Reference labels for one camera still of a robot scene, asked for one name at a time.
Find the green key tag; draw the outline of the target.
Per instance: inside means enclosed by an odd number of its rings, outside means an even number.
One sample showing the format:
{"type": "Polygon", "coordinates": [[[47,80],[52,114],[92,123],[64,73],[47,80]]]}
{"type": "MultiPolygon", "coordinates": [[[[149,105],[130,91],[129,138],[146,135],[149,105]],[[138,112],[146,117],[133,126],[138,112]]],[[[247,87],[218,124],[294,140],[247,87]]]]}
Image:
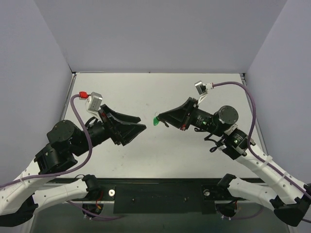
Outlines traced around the green key tag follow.
{"type": "Polygon", "coordinates": [[[154,117],[153,118],[153,125],[154,126],[157,126],[159,124],[159,119],[158,119],[158,117],[154,117]]]}

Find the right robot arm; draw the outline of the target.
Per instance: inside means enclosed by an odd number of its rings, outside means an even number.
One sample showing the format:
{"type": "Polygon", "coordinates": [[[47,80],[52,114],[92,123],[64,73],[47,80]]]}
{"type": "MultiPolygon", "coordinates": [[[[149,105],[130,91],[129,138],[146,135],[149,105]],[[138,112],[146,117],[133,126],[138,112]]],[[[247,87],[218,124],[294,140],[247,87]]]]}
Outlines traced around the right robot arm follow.
{"type": "Polygon", "coordinates": [[[255,141],[240,130],[236,122],[238,112],[231,106],[223,106],[210,114],[199,109],[199,101],[188,98],[181,106],[160,113],[153,124],[162,122],[185,131],[193,126],[197,132],[208,132],[205,141],[212,136],[220,138],[210,151],[220,150],[232,160],[244,165],[260,177],[265,186],[246,182],[235,175],[226,174],[218,183],[217,193],[227,199],[230,196],[249,200],[273,211],[282,222],[296,227],[303,221],[311,205],[311,186],[295,179],[265,154],[255,141]]]}

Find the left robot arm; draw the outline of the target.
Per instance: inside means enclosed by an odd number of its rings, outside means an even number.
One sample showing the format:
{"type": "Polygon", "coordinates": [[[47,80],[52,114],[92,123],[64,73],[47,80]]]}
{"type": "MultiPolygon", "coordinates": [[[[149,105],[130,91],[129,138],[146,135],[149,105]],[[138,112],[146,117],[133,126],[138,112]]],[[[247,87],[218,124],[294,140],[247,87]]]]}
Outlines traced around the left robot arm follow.
{"type": "Polygon", "coordinates": [[[0,189],[0,225],[21,225],[39,211],[68,200],[99,198],[101,188],[94,175],[85,175],[75,182],[52,189],[40,190],[40,187],[75,166],[77,156],[108,139],[116,145],[127,145],[146,129],[140,121],[138,116],[117,113],[104,104],[97,115],[85,123],[91,144],[85,131],[72,121],[57,122],[47,133],[48,144],[16,178],[15,184],[0,189]]]}

